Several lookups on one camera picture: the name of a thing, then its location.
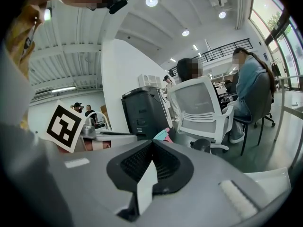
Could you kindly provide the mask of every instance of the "recessed light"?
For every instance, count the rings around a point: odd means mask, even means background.
[[[52,17],[52,15],[51,15],[50,9],[46,9],[45,12],[44,12],[44,20],[45,21],[50,20],[51,17]]]
[[[158,0],[146,0],[145,3],[148,7],[155,7],[158,4]]]
[[[225,18],[225,16],[226,16],[226,13],[225,13],[225,12],[219,13],[219,18]]]
[[[188,30],[184,30],[184,31],[182,32],[182,35],[183,35],[183,36],[188,36],[188,35],[189,35],[189,31],[188,31]]]

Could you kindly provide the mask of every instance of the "white cabinet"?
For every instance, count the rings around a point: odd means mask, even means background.
[[[143,75],[138,76],[140,87],[152,86],[162,88],[162,83],[160,77],[152,76],[152,75]]]

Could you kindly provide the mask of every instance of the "tree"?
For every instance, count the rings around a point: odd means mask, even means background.
[[[276,14],[273,14],[271,16],[271,18],[267,21],[267,26],[270,31],[272,31],[275,28],[280,17],[281,17],[280,12],[277,12]],[[287,26],[287,29],[285,30],[285,34],[287,35],[290,31],[291,31],[291,26],[289,25],[289,26]]]

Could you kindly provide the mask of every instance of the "metal railing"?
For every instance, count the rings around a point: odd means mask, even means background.
[[[198,61],[199,64],[210,62],[216,59],[219,59],[221,57],[227,56],[227,55],[232,55],[234,50],[238,47],[242,47],[246,50],[252,49],[252,45],[250,43],[250,39],[244,39],[244,40],[239,40],[230,44],[223,45],[221,47],[215,48],[211,51],[207,51],[201,55],[197,55],[192,59],[195,59]],[[177,67],[173,67],[170,70],[168,70],[168,73],[170,75],[176,76],[177,73]]]

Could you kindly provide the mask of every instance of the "glass wall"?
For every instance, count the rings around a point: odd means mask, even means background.
[[[299,31],[278,0],[253,0],[250,20],[258,29],[276,63],[282,77],[303,74],[303,49]],[[292,78],[289,86],[302,90],[298,78]]]

